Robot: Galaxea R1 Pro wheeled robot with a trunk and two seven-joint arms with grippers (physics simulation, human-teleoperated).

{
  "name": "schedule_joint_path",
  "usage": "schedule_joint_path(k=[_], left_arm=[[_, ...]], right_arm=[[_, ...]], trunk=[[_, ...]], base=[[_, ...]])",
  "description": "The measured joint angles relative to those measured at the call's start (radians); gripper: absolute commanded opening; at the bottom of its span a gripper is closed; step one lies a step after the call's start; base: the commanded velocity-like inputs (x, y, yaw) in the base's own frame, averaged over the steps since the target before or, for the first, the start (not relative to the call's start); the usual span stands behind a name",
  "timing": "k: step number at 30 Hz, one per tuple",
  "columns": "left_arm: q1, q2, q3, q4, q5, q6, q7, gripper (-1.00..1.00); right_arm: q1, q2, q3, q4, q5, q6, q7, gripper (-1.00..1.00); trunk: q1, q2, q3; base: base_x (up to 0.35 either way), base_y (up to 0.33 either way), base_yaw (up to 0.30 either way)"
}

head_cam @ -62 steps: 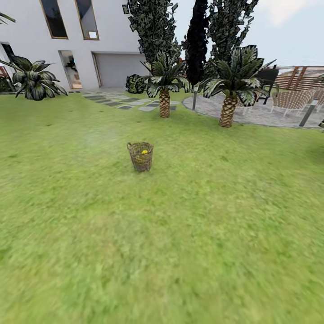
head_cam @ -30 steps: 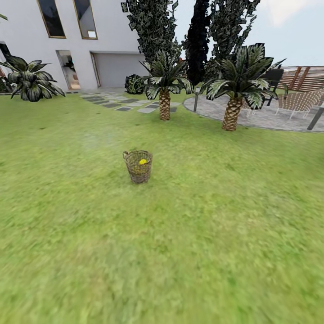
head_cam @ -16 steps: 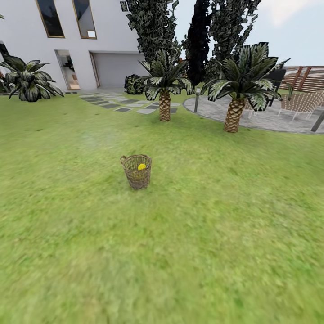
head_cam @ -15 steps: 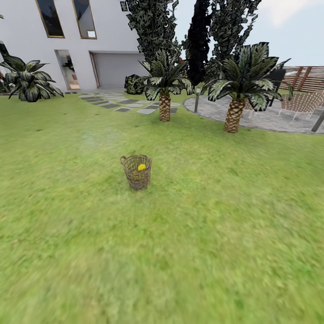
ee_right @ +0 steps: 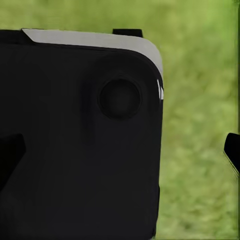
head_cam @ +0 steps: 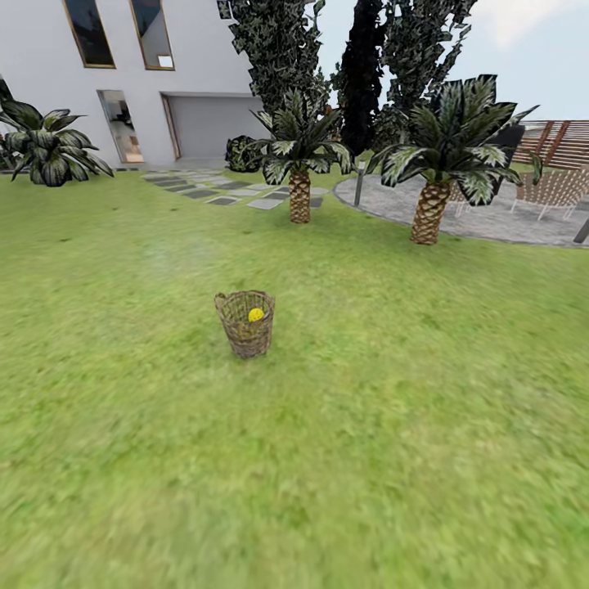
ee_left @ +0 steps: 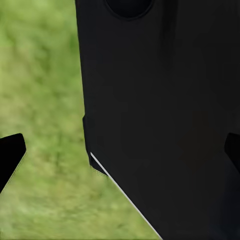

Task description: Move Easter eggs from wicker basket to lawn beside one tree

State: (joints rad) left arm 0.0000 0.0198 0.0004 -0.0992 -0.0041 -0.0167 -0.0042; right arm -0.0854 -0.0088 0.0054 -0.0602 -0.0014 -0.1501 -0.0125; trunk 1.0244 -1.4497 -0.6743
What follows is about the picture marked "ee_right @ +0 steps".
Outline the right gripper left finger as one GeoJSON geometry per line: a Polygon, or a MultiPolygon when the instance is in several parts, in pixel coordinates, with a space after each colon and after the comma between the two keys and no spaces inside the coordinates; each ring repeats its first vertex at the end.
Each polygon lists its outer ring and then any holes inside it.
{"type": "Polygon", "coordinates": [[[0,193],[25,153],[26,144],[22,133],[0,138],[0,193]]]}

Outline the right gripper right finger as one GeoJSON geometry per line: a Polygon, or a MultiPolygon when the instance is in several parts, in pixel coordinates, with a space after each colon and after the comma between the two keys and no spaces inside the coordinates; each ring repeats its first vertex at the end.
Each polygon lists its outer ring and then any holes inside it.
{"type": "Polygon", "coordinates": [[[224,151],[240,173],[240,134],[227,135],[224,151]]]}

